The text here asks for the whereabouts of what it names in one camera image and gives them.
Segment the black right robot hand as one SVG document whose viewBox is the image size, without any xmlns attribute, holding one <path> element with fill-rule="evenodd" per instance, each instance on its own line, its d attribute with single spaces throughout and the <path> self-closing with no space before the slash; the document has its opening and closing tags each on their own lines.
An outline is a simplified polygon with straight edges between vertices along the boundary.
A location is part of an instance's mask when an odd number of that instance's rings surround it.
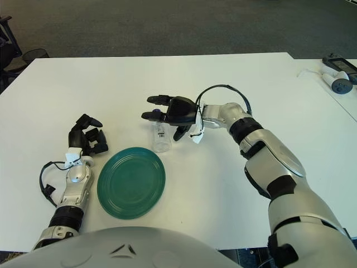
<svg viewBox="0 0 357 268">
<path fill-rule="evenodd" d="M 141 118 L 151 122 L 166 123 L 170 126 L 177 127 L 173 135 L 173 140 L 180 140 L 185 133 L 196 122 L 197 105 L 190 99 L 169 95 L 156 95 L 147 98 L 147 102 L 167 106 L 166 112 L 153 110 L 151 112 L 144 112 Z"/>
</svg>

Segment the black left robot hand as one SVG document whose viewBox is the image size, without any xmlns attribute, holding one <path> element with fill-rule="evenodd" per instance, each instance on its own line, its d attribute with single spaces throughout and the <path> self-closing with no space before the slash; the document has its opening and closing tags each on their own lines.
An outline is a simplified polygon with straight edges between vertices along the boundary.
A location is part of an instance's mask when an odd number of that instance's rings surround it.
<svg viewBox="0 0 357 268">
<path fill-rule="evenodd" d="M 81 148 L 83 156 L 101 154 L 109 150 L 105 134 L 99 128 L 103 124 L 83 114 L 68 135 L 69 147 Z"/>
</svg>

